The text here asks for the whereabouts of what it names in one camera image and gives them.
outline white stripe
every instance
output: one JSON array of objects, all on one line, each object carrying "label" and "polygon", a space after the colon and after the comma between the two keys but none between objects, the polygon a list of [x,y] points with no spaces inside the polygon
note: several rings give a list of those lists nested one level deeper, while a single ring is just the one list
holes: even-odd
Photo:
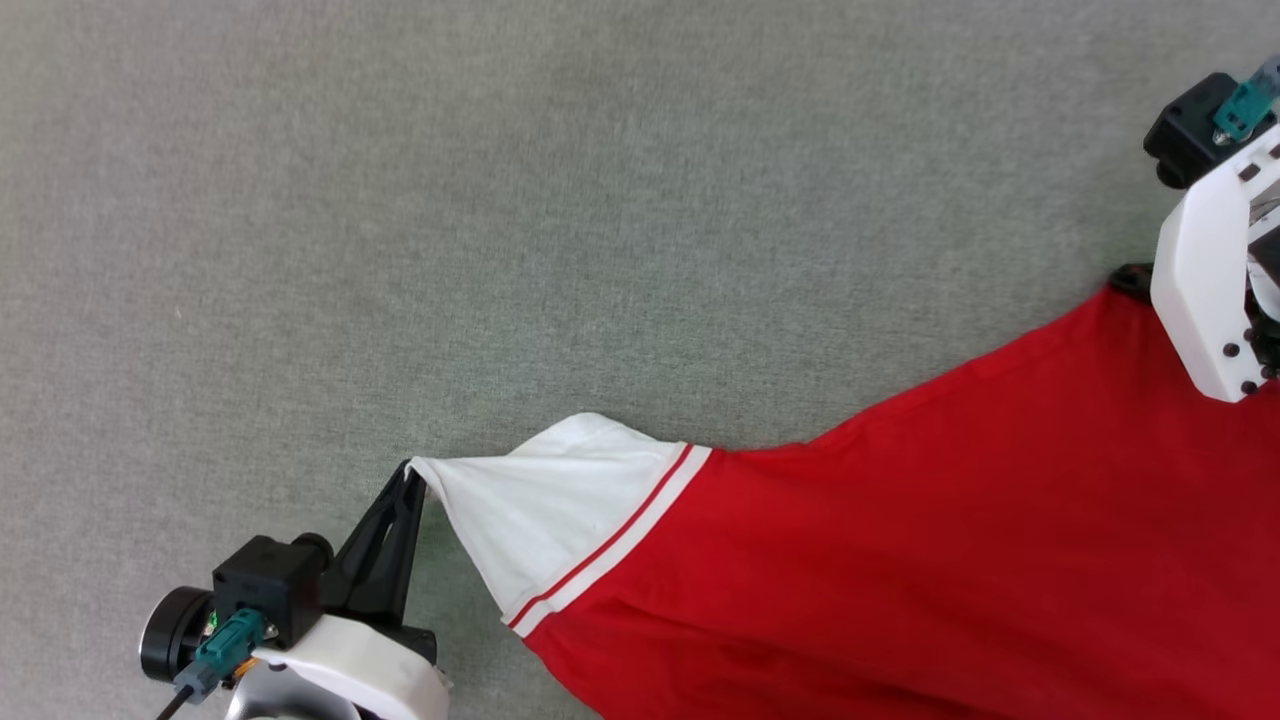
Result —
[{"label": "white stripe", "polygon": [[604,577],[605,573],[622,562],[622,559],[627,556],[640,541],[649,534],[649,530],[658,524],[658,520],[667,512],[667,510],[676,503],[680,493],[685,491],[694,475],[701,470],[703,464],[710,457],[710,448],[701,446],[692,446],[689,450],[689,455],[685,456],[685,461],[680,468],[672,473],[671,478],[667,479],[667,484],[658,491],[658,495],[645,507],[644,512],[640,514],[635,523],[625,533],[622,533],[618,539],[609,546],[608,550],[600,553],[599,557],[591,561],[590,565],[579,570],[570,582],[556,591],[553,594],[545,600],[538,601],[532,607],[525,612],[525,616],[520,619],[512,630],[520,637],[529,637],[529,633],[534,632],[534,628],[543,621],[544,618],[552,612],[559,612],[568,607],[571,602],[577,600],[580,594],[586,592],[596,580]]}]

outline red stripe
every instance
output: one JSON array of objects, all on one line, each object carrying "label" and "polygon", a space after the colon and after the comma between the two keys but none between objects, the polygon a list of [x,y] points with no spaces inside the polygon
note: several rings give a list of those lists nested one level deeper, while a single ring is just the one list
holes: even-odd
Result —
[{"label": "red stripe", "polygon": [[507,626],[508,628],[515,628],[520,623],[520,620],[526,614],[529,614],[529,611],[535,605],[538,605],[539,602],[541,602],[541,601],[547,600],[548,597],[556,594],[556,592],[558,589],[561,589],[562,587],[564,587],[564,583],[572,580],[573,577],[577,575],[579,573],[581,573],[584,568],[586,568],[588,565],[590,565],[605,550],[609,550],[609,547],[613,543],[618,542],[618,538],[622,537],[622,533],[626,533],[627,529],[631,525],[635,524],[636,519],[640,518],[640,515],[644,514],[645,509],[648,509],[650,505],[653,505],[653,498],[658,497],[658,493],[662,492],[662,488],[667,484],[667,480],[669,480],[671,477],[676,474],[676,470],[678,470],[680,466],[685,462],[685,457],[689,457],[689,451],[692,450],[692,448],[694,448],[694,446],[691,446],[691,445],[686,445],[685,446],[685,450],[680,454],[680,457],[677,457],[676,461],[671,465],[671,469],[667,470],[667,474],[663,475],[660,480],[658,480],[658,484],[654,486],[653,491],[649,493],[649,497],[646,497],[644,500],[644,502],[640,503],[640,507],[636,509],[636,511],[631,514],[631,518],[628,518],[627,521],[623,523],[623,525],[621,528],[618,528],[618,532],[613,533],[613,536],[611,536],[609,539],[604,541],[604,543],[600,544],[600,547],[595,548],[595,552],[593,552],[591,555],[589,555],[586,557],[586,560],[579,562],[576,568],[573,568],[572,570],[570,570],[563,578],[559,579],[558,583],[556,583],[554,585],[552,585],[550,589],[548,589],[547,592],[544,592],[544,593],[541,593],[541,594],[531,598],[529,602],[526,602],[525,606],[522,609],[520,609],[520,612],[517,612],[516,616],[511,619],[511,623],[507,623]]}]

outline lens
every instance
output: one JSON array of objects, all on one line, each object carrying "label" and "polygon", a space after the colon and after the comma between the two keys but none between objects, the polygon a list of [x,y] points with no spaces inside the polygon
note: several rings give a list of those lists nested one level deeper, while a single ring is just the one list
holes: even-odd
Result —
[{"label": "lens", "polygon": [[195,657],[212,611],[212,591],[182,587],[166,594],[142,630],[138,643],[142,673],[152,680],[172,683]]}]

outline teal connector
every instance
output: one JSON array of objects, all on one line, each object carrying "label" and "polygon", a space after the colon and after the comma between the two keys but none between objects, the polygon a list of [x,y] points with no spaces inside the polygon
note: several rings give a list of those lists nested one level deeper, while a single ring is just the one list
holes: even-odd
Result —
[{"label": "teal connector", "polygon": [[257,610],[239,610],[229,620],[220,623],[214,634],[196,650],[196,660],[207,664],[225,678],[248,660],[253,648],[262,644],[266,620]]},{"label": "teal connector", "polygon": [[266,634],[266,620],[256,610],[239,610],[218,624],[218,629],[196,648],[196,657],[187,665],[173,685],[178,697],[186,697],[192,705],[200,705],[218,684],[230,678],[242,662],[250,659],[253,648],[262,644]]},{"label": "teal connector", "polygon": [[1253,77],[1240,83],[1230,100],[1217,109],[1213,123],[1235,142],[1253,135],[1271,105],[1280,97],[1280,55],[1266,61]]}]

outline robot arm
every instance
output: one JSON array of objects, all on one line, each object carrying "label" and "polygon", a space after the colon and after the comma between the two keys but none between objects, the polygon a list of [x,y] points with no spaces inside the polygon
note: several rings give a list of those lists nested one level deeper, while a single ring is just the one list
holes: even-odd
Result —
[{"label": "robot arm", "polygon": [[[1165,108],[1144,147],[1188,188],[1160,232],[1149,296],[1201,393],[1238,402],[1280,365],[1280,56],[1236,85],[1215,73]],[[1112,283],[1133,290],[1135,268]]]},{"label": "robot arm", "polygon": [[320,536],[259,536],[178,588],[142,634],[143,673],[174,683],[170,717],[219,685],[227,720],[443,720],[435,635],[403,624],[425,480],[401,464],[337,553]]}]

